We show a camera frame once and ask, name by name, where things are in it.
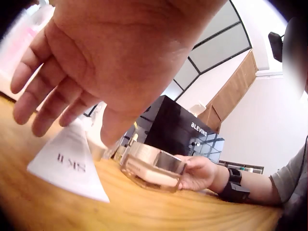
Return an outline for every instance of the black wristband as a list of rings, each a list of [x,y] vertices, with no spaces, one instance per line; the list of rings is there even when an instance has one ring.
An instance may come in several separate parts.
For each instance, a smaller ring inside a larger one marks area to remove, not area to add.
[[[229,168],[228,170],[230,173],[229,181],[237,185],[241,185],[241,180],[242,180],[241,172],[235,168]]]
[[[250,191],[241,186],[242,174],[239,170],[234,168],[228,170],[230,173],[229,181],[218,195],[224,201],[242,203],[248,198]]]

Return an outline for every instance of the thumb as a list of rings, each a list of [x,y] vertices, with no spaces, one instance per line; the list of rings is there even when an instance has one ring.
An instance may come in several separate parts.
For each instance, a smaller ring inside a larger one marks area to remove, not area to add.
[[[210,161],[208,158],[204,156],[193,156],[189,160],[186,161],[188,169],[200,169],[208,164]]]
[[[108,105],[104,111],[100,137],[104,145],[112,147],[116,141],[131,127],[139,115],[131,115],[124,111],[115,111]]]

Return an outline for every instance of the wooden countertop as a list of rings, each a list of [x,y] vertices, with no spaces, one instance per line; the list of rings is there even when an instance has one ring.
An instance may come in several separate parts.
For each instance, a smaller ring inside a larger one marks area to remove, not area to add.
[[[140,188],[113,160],[96,169],[110,203],[55,187],[26,171],[46,141],[61,128],[54,124],[36,138],[30,122],[17,125],[13,103],[0,97],[0,206],[19,230],[272,230],[281,210],[223,202],[191,191],[174,194]]]

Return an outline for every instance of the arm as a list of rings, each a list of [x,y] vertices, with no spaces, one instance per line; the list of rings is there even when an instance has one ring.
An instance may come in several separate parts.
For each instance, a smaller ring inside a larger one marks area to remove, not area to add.
[[[261,174],[241,171],[241,186],[250,190],[249,198],[256,203],[278,205],[286,202],[292,195],[298,181],[303,161],[304,147],[289,163],[270,177]],[[221,193],[229,179],[226,167],[217,165],[213,183],[209,189]]]
[[[241,171],[241,186],[250,190],[249,199],[253,202],[267,205],[281,204],[278,190],[270,177]],[[209,189],[216,193],[221,193],[229,179],[229,171],[226,167],[217,165],[217,174]]]

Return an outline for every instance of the wooden cabinet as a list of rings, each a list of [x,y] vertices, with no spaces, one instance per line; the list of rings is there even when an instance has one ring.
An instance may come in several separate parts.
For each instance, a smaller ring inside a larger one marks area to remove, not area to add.
[[[252,50],[198,118],[215,132],[245,95],[256,78],[257,66]]]

